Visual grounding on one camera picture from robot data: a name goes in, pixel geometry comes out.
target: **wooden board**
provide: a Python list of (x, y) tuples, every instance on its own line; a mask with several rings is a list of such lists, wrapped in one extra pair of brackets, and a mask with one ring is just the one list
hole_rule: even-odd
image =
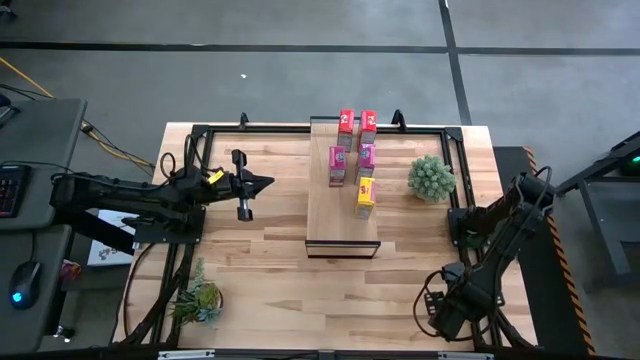
[[(338, 139), (338, 124), (313, 124), (309, 153), (309, 204), (307, 240), (378, 240), (376, 210), (368, 220), (355, 216), (358, 186), (356, 162), (358, 141), (354, 136), (351, 152), (346, 153), (347, 176), (342, 187), (329, 187), (329, 147)], [(325, 255), (345, 255), (333, 249)]]
[[(184, 136), (192, 125), (167, 124), (161, 153), (181, 154)], [(463, 127), (463, 134), (476, 202), (489, 205), (502, 195), (489, 131), (481, 126)], [(470, 342), (447, 343), (427, 337), (411, 315), (425, 277), (458, 260), (445, 222), (448, 202), (426, 206), (406, 188), (408, 164), (426, 153), (441, 155), (439, 142), (414, 135), (381, 135), (376, 144), (380, 149), (376, 220), (382, 246), (374, 260), (323, 260), (307, 259), (304, 248), (309, 172), (300, 169), (309, 166), (309, 135), (216, 135), (212, 165), (230, 168), (231, 150), (239, 147), (248, 155), (248, 169), (274, 176), (276, 182), (251, 202), (253, 222), (236, 220), (234, 201), (208, 208), (205, 235), (196, 256), (205, 259), (205, 279), (222, 289), (225, 308), (215, 328), (185, 326), (180, 347), (472, 349)], [(453, 162), (457, 169), (455, 155)], [(163, 177), (156, 174), (154, 180), (160, 182)], [(166, 249), (156, 246), (134, 278), (129, 303), (131, 327), (158, 295)], [(504, 313), (525, 339), (536, 343), (516, 262), (505, 272), (502, 284), (507, 299)], [(435, 279), (433, 289), (444, 289), (444, 284)], [(426, 323), (423, 306), (418, 307), (418, 314)], [(167, 318), (165, 329), (170, 324)], [(119, 321), (114, 340), (122, 334)], [(468, 334), (465, 325), (460, 336)]]

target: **pink juice box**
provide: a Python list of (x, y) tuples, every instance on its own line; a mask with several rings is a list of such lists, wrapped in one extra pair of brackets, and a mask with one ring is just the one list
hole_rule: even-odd
[(329, 147), (329, 186), (344, 185), (347, 162), (344, 146)]
[(373, 169), (376, 167), (376, 146), (374, 144), (360, 145), (358, 154), (358, 167), (356, 170), (356, 184), (361, 177), (373, 177)]

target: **red juice box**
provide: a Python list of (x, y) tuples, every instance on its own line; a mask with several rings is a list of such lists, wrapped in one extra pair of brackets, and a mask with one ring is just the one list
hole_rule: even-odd
[(373, 177), (373, 169), (376, 166), (376, 146), (373, 144), (360, 145), (358, 155), (358, 167), (356, 170), (356, 184), (360, 183), (361, 177)]
[(329, 186), (344, 185), (347, 174), (344, 146), (329, 147)]
[(353, 111), (353, 109), (340, 110), (340, 124), (338, 125), (338, 146), (344, 146), (346, 152), (351, 152), (354, 118), (355, 111)]
[(373, 110), (363, 110), (360, 114), (360, 145), (373, 144), (376, 139), (378, 116)]

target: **concrete floor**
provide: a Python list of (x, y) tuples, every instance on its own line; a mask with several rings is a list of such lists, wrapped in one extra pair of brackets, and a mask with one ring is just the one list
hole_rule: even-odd
[[(445, 46), (437, 0), (14, 1), (21, 18), (0, 37), (267, 45)], [(640, 47), (633, 0), (449, 0), (458, 46)], [(411, 123), (460, 124), (446, 54), (152, 53), (1, 50), (57, 97), (89, 101), (87, 119), (114, 142), (156, 160), (168, 121), (306, 121), (344, 106)], [(529, 145), (559, 184), (640, 128), (638, 57), (461, 55), (471, 121), (495, 145)], [(2, 83), (30, 88), (0, 66)], [(72, 167), (147, 177), (81, 137)], [(556, 221), (573, 275), (588, 281), (605, 258), (577, 193)], [(43, 348), (106, 344), (121, 290), (86, 292), (68, 306), (77, 338)], [(637, 288), (581, 294), (596, 350), (637, 357)], [(84, 306), (101, 304), (98, 310)]]

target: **potted plant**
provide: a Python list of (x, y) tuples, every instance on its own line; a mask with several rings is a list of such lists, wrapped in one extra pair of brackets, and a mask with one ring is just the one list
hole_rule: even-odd
[(437, 156), (425, 155), (411, 163), (409, 190), (427, 203), (447, 198), (456, 187), (451, 166), (444, 165)]
[(212, 325), (222, 310), (222, 292), (214, 283), (204, 282), (204, 259), (198, 258), (191, 287), (178, 294), (171, 315), (180, 325), (202, 322)]

